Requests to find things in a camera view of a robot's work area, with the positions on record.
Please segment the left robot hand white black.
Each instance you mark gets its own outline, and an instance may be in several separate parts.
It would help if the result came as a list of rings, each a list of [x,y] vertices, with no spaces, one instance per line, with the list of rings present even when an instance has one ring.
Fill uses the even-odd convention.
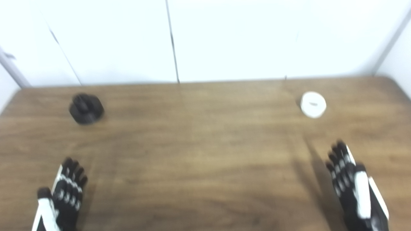
[[[76,231],[88,177],[77,160],[67,157],[59,166],[53,187],[37,190],[33,231]]]

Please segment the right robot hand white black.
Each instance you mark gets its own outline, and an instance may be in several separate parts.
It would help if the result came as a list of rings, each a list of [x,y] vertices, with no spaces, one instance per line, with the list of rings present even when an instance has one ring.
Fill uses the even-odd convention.
[[[348,145],[338,140],[325,162],[350,231],[388,231],[389,210],[373,177],[356,162]]]

